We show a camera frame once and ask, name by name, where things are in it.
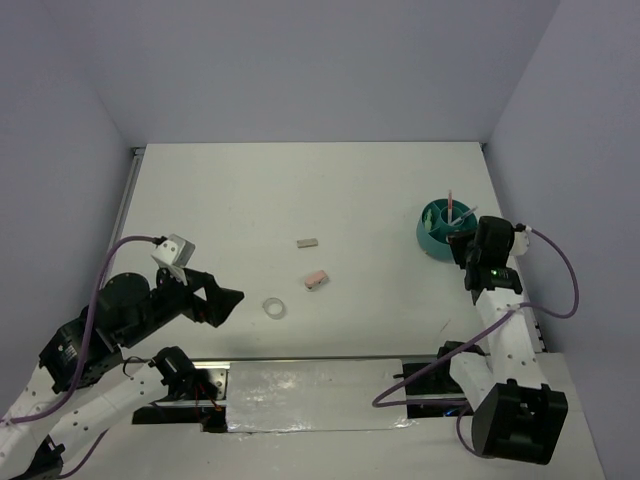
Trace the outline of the red highlighter pen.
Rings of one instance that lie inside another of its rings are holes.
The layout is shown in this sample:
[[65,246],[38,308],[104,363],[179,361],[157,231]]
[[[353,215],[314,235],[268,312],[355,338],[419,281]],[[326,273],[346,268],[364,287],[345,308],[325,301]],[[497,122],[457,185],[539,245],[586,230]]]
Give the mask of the red highlighter pen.
[[453,192],[451,189],[448,190],[447,196],[447,224],[451,225],[453,221]]

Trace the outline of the clear tape roll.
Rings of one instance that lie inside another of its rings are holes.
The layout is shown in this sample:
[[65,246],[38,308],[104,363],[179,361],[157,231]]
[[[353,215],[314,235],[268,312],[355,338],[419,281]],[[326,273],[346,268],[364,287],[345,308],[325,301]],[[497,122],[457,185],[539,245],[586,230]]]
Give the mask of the clear tape roll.
[[267,298],[263,304],[262,308],[264,313],[271,319],[279,320],[286,316],[286,305],[282,300],[276,297]]

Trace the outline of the grey rectangular eraser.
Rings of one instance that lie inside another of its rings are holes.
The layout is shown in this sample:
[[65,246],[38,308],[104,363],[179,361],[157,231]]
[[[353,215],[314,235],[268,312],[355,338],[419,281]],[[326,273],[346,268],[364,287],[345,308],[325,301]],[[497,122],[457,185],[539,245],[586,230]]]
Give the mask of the grey rectangular eraser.
[[296,246],[299,249],[313,248],[313,247],[317,247],[318,245],[319,245],[319,242],[316,238],[300,239],[296,241]]

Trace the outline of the clear ballpoint pen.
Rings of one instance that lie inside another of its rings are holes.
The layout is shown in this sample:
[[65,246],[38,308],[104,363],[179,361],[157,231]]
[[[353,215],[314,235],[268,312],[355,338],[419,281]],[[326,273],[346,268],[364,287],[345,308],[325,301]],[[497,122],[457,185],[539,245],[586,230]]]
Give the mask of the clear ballpoint pen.
[[464,212],[460,217],[458,217],[457,219],[453,220],[449,225],[450,226],[457,226],[457,225],[460,225],[460,224],[464,223],[467,218],[469,218],[472,215],[474,215],[474,213],[476,212],[477,209],[478,209],[478,206],[474,206],[473,208],[471,208],[471,209],[467,210],[466,212]]

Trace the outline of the green correction tape dispenser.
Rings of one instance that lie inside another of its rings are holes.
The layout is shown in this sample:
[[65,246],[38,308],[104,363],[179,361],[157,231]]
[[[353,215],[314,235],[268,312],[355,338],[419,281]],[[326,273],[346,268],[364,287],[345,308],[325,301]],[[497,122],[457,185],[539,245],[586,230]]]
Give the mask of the green correction tape dispenser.
[[433,229],[433,211],[428,209],[424,217],[424,229],[429,232]]

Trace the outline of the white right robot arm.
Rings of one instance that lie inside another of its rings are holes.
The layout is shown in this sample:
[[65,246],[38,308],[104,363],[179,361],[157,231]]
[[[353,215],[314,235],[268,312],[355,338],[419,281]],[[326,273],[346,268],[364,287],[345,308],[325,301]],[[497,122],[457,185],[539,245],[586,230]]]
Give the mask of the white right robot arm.
[[474,230],[453,233],[448,242],[464,271],[464,286],[479,313],[487,353],[476,342],[439,362],[436,383],[461,388],[472,412],[471,450],[481,457],[546,465],[560,437],[568,402],[553,389],[537,361],[530,338],[523,286],[508,267],[526,251],[523,225],[483,216]]

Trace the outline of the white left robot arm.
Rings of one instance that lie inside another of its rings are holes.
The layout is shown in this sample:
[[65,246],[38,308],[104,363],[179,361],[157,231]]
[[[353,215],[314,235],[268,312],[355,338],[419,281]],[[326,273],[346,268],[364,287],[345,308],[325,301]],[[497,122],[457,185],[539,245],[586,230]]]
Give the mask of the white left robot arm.
[[243,299],[243,292],[196,270],[187,270],[180,282],[160,269],[154,287],[137,273],[110,279],[76,319],[56,331],[2,419],[2,478],[60,478],[77,447],[136,410],[165,397],[201,393],[213,399],[218,387],[177,346],[162,348],[95,398],[89,393],[104,375],[126,366],[124,350],[177,317],[217,328]]

